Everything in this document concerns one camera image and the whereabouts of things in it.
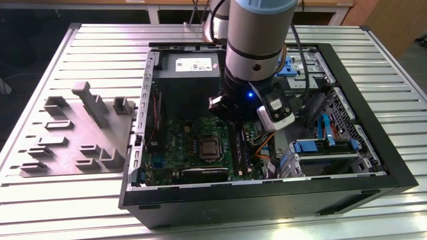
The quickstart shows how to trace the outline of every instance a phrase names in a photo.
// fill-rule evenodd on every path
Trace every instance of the sticker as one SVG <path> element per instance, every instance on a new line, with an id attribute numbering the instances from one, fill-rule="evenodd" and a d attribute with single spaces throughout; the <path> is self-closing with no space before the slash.
<path id="1" fill-rule="evenodd" d="M 274 167 L 274 165 L 273 165 L 270 162 L 268 162 L 266 168 L 269 169 L 269 171 L 270 171 L 272 173 L 276 172 L 276 167 Z"/>
<path id="2" fill-rule="evenodd" d="M 178 58 L 174 62 L 175 72 L 212 71 L 210 58 Z"/>

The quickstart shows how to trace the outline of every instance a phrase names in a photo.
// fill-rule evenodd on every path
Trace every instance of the metal table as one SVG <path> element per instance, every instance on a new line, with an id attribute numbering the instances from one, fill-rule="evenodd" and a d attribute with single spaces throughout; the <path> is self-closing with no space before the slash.
<path id="1" fill-rule="evenodd" d="M 119 173 L 21 178 L 17 167 L 27 156 L 18 151 L 33 144 L 39 123 L 49 119 L 41 107 L 46 96 L 77 101 L 69 88 L 83 80 L 105 102 L 118 95 L 137 103 L 147 42 L 202 40 L 198 25 L 83 24 L 65 34 L 0 154 L 0 237 L 427 238 L 427 96 L 370 32 L 352 26 L 296 29 L 304 43 L 332 44 L 417 187 L 342 215 L 149 230 L 117 208 Z M 290 32 L 286 40 L 293 42 Z"/>

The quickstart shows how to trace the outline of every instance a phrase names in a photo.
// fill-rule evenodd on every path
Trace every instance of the cable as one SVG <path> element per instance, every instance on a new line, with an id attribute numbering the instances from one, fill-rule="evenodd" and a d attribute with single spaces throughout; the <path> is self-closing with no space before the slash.
<path id="1" fill-rule="evenodd" d="M 258 135 L 258 136 L 252 140 L 252 143 L 254 143 L 257 140 L 260 140 L 261 138 L 264 138 L 268 134 L 269 134 L 269 132 L 265 132 L 262 135 Z"/>
<path id="2" fill-rule="evenodd" d="M 191 4 L 193 4 L 193 11 L 195 12 L 195 14 L 197 14 L 197 18 L 198 18 L 198 20 L 199 20 L 199 23 L 201 23 L 201 17 L 199 17 L 199 12 L 198 12 L 198 9 L 197 9 L 197 4 L 198 4 L 198 0 L 191 0 Z"/>
<path id="3" fill-rule="evenodd" d="M 273 71 L 273 74 L 277 74 L 280 73 L 284 65 L 285 65 L 285 59 L 286 59 L 286 44 L 282 45 L 282 48 L 281 48 L 281 56 L 280 56 L 280 64 L 278 66 L 276 67 L 274 71 Z"/>
<path id="4" fill-rule="evenodd" d="M 308 68 L 306 68 L 306 62 L 305 62 L 302 47 L 301 47 L 301 41 L 300 41 L 298 33 L 296 32 L 296 28 L 294 28 L 293 22 L 290 22 L 290 28 L 292 28 L 292 32 L 293 32 L 293 36 L 294 36 L 294 41 L 296 41 L 296 45 L 297 45 L 297 51 L 298 51 L 298 55 L 300 55 L 301 67 L 304 69 L 304 75 L 305 75 L 305 92 L 304 92 L 304 95 L 301 97 L 301 100 L 305 103 L 306 98 L 308 98 L 308 93 L 309 93 Z"/>
<path id="5" fill-rule="evenodd" d="M 212 43 L 217 42 L 217 39 L 213 36 L 213 17 L 214 17 L 216 12 L 218 11 L 218 9 L 220 9 L 220 7 L 221 7 L 224 2 L 225 2 L 225 0 L 220 0 L 220 2 L 214 6 L 212 14 L 210 14 L 210 19 L 209 19 L 209 37 L 210 37 Z"/>
<path id="6" fill-rule="evenodd" d="M 272 134 L 269 134 L 269 136 L 266 137 L 266 139 L 261 142 L 260 146 L 258 146 L 258 149 L 256 150 L 254 152 L 254 156 L 257 157 L 260 151 L 261 151 L 261 148 L 265 146 L 265 144 L 268 143 L 268 140 L 273 137 L 274 135 L 274 132 Z"/>
<path id="7" fill-rule="evenodd" d="M 209 6 L 209 2 L 210 2 L 210 0 L 205 1 L 199 23 L 202 22 L 202 19 L 205 18 L 205 12 L 206 12 L 206 9 L 208 9 L 208 6 Z"/>
<path id="8" fill-rule="evenodd" d="M 193 9 L 191 9 L 191 12 L 190 12 L 190 17 L 189 17 L 189 21 L 187 21 L 187 24 L 186 24 L 186 27 L 189 27 L 193 23 L 193 18 L 194 18 L 194 13 L 195 13 L 195 10 L 197 10 L 197 2 L 198 0 L 191 0 L 191 4 L 193 4 Z"/>

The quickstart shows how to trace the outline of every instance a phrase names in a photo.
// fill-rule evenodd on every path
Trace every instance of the green circuit board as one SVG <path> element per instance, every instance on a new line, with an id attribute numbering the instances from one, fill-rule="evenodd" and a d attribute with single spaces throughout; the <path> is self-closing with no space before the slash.
<path id="1" fill-rule="evenodd" d="M 248 139 L 257 136 L 253 123 L 246 123 L 242 130 Z M 217 138 L 220 156 L 214 161 L 204 161 L 199 158 L 199 141 L 204 138 Z M 165 151 L 150 159 L 163 161 L 162 167 L 151 170 L 158 185 L 171 185 L 177 171 L 185 168 L 226 168 L 229 181 L 257 179 L 261 175 L 258 168 L 252 169 L 248 174 L 234 174 L 228 127 L 216 117 L 202 117 L 191 121 L 169 120 L 165 131 Z"/>

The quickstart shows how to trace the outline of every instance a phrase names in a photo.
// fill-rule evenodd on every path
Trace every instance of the wooden cabinet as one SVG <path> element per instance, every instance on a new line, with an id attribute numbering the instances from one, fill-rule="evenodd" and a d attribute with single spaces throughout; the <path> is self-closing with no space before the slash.
<path id="1" fill-rule="evenodd" d="M 342 26 L 368 26 L 397 58 L 427 28 L 427 0 L 354 0 Z"/>

